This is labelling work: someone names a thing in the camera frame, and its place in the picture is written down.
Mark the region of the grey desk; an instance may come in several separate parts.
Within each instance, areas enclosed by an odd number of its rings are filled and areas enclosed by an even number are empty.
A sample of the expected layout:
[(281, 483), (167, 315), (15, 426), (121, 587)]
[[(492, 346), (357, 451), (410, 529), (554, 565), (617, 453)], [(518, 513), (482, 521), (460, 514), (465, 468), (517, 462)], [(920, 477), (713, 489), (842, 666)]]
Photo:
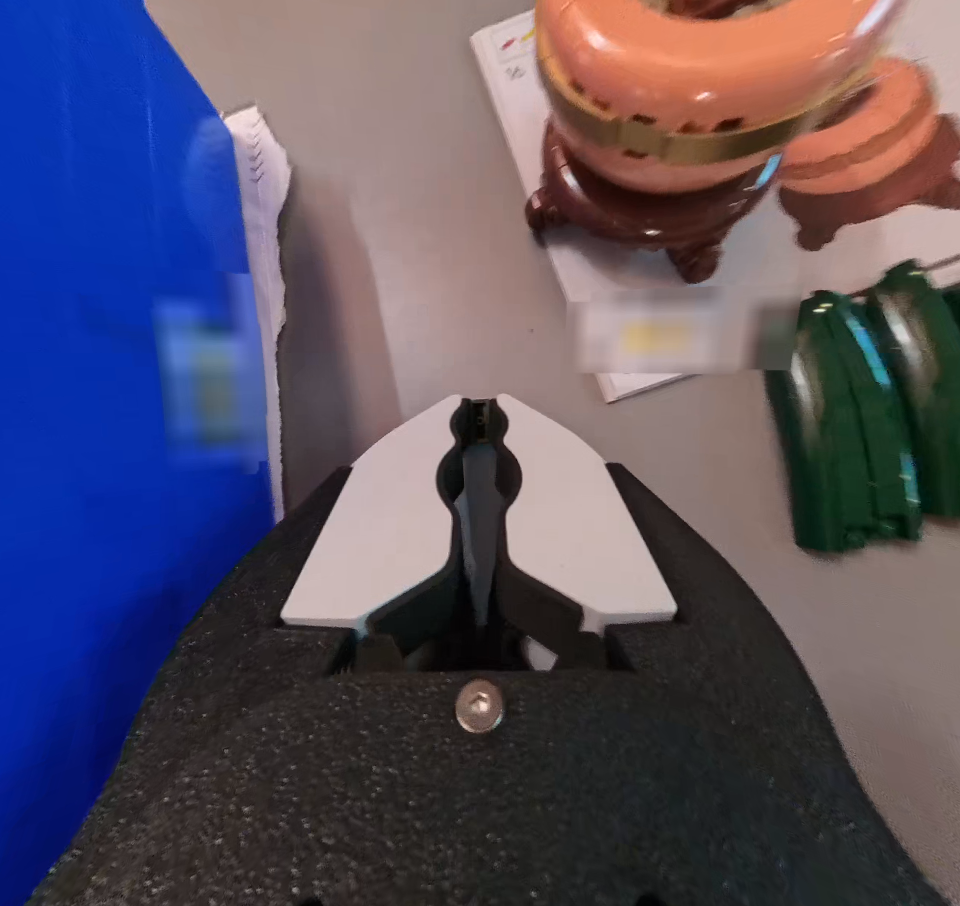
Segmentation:
[(515, 396), (624, 464), (754, 588), (854, 768), (958, 901), (958, 528), (836, 562), (792, 537), (762, 376), (606, 405), (470, 37), (533, 0), (146, 0), (214, 105), (256, 103), (294, 168), (281, 262), (284, 505), (451, 394)]

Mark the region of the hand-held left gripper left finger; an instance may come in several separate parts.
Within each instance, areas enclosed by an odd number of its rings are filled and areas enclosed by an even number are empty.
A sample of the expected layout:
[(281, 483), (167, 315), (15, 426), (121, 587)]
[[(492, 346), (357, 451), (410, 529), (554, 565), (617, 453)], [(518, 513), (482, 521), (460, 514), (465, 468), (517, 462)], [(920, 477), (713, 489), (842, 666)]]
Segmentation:
[(472, 409), (449, 396), (354, 462), (281, 610), (283, 625), (357, 636), (450, 628), (469, 599), (457, 503)]

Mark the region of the dark green curved leaf brick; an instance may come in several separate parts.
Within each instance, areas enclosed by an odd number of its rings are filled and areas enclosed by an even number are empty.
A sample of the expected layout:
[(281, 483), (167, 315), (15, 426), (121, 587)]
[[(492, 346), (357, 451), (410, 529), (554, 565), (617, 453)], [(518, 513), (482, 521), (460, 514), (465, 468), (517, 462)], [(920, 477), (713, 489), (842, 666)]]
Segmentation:
[(834, 490), (831, 430), (823, 425), (822, 344), (813, 307), (798, 309), (789, 353), (763, 372), (786, 481), (796, 545), (808, 552), (842, 547)]
[(830, 429), (839, 553), (922, 536), (917, 473), (901, 401), (861, 306), (834, 291), (808, 301), (820, 331), (822, 424)]
[(898, 393), (930, 516), (959, 517), (958, 299), (947, 299), (916, 260), (891, 267), (869, 290), (865, 312)]

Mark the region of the open instruction booklet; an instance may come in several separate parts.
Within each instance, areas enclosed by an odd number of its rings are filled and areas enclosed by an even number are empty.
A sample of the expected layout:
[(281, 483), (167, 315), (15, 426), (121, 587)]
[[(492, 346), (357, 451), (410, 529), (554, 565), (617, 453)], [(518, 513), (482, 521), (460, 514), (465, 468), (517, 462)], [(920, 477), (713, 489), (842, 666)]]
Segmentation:
[[(470, 39), (488, 95), (505, 135), (521, 184), (528, 192), (541, 185), (543, 140), (550, 107), (536, 62), (534, 12), (489, 25)], [(804, 253), (790, 239), (788, 219), (776, 200), (762, 200), (726, 241), (713, 283), (721, 286), (758, 280), (764, 256), (775, 243), (791, 247), (787, 270), (813, 265), (816, 279), (835, 280), (845, 290), (865, 278), (868, 267), (912, 254), (933, 263), (939, 281), (958, 281), (958, 212), (912, 206), (864, 226), (847, 228), (839, 252)], [(546, 255), (567, 305), (632, 288), (679, 287), (682, 281), (662, 252), (632, 252), (614, 241), (595, 239), (581, 229), (562, 229), (546, 241)]]

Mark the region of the terracotta brick flower pot model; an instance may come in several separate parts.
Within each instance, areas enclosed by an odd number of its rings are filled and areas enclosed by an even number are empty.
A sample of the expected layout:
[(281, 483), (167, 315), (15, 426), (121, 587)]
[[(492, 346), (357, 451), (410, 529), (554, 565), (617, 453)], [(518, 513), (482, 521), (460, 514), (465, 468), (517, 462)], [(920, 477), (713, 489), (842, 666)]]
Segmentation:
[(549, 103), (529, 228), (663, 251), (689, 284), (778, 184), (796, 242), (958, 208), (958, 129), (883, 53), (907, 0), (536, 0)]

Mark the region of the blue plastic bin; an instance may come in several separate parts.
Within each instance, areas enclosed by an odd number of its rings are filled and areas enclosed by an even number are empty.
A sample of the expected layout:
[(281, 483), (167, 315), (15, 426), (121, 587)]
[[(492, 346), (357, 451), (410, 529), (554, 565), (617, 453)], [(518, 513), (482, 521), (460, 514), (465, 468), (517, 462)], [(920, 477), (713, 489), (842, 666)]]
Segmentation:
[(234, 141), (145, 0), (1, 0), (2, 904), (272, 527)]

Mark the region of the white paper sheet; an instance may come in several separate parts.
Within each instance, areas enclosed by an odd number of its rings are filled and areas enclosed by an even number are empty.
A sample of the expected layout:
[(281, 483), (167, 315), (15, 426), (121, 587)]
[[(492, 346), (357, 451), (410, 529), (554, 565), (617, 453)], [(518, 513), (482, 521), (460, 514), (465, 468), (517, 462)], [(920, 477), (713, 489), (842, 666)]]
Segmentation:
[(281, 217), (289, 196), (292, 166), (256, 104), (223, 116), (237, 166), (246, 256), (252, 279), (265, 378), (266, 436), (273, 519), (285, 514), (282, 460), (280, 337), (286, 322), (282, 275)]

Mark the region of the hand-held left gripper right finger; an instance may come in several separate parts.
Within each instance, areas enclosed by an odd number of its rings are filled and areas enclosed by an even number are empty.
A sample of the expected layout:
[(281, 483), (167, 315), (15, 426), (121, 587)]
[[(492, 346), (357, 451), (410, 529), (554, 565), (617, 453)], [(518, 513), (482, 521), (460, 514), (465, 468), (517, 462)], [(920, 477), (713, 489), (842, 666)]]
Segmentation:
[(673, 620), (677, 602), (600, 454), (518, 399), (496, 400), (520, 469), (505, 516), (513, 565), (573, 602), (580, 631)]

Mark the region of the small dark green slope brick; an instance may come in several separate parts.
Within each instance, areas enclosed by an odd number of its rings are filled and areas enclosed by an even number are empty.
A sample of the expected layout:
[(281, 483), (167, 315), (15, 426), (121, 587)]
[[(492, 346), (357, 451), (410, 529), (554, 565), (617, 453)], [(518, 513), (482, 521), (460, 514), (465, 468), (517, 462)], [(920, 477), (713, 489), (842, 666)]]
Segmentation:
[(473, 399), (465, 397), (451, 420), (454, 436), (460, 449), (490, 442), (492, 408), (495, 402), (491, 398)]

